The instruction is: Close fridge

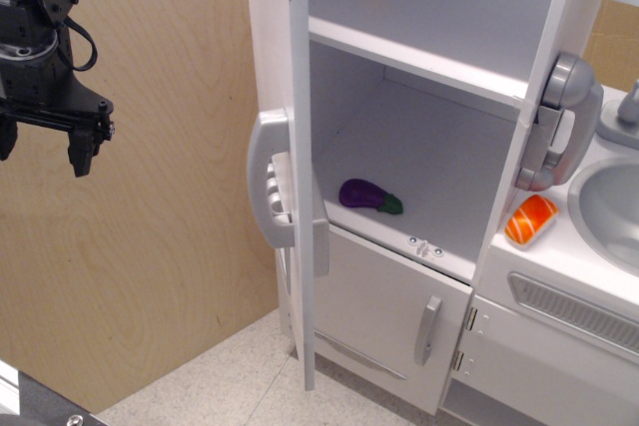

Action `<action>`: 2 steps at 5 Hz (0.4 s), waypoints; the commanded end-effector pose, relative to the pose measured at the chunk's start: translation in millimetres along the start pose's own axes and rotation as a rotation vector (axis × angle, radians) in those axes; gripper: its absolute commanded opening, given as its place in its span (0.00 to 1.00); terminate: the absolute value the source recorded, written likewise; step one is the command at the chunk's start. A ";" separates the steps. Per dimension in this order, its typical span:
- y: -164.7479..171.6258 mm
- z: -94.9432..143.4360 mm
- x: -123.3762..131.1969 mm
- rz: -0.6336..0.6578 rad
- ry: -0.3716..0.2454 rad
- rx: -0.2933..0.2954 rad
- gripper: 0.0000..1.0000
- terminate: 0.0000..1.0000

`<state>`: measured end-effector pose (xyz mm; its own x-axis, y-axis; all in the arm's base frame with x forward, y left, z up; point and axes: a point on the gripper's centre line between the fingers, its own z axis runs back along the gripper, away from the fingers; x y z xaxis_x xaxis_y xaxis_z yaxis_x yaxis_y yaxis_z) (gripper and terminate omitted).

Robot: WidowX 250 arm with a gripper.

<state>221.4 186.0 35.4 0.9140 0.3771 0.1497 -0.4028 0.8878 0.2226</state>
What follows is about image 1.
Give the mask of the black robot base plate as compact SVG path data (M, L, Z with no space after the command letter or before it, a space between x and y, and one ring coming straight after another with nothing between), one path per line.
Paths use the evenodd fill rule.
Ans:
M1 361L1 426L105 426L73 401Z

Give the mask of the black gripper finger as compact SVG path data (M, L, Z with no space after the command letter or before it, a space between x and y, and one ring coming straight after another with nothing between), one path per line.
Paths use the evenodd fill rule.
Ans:
M16 144L17 123L13 119L2 117L0 120L0 161L6 161Z
M100 148L100 134L93 130L76 129L68 135L68 158L76 178L90 173L93 158Z

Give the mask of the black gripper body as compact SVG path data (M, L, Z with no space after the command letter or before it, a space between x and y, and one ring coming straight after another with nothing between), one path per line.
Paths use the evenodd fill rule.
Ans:
M101 141L115 127L114 106L82 85L57 54L1 59L1 120L75 133L87 130Z

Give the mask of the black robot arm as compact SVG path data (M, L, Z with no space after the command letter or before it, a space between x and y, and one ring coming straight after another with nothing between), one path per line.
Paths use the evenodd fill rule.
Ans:
M76 177L89 174L103 142L112 139L111 101L83 86L71 35L89 33L69 15L78 0L1 0L1 158L8 159L20 123L67 133Z

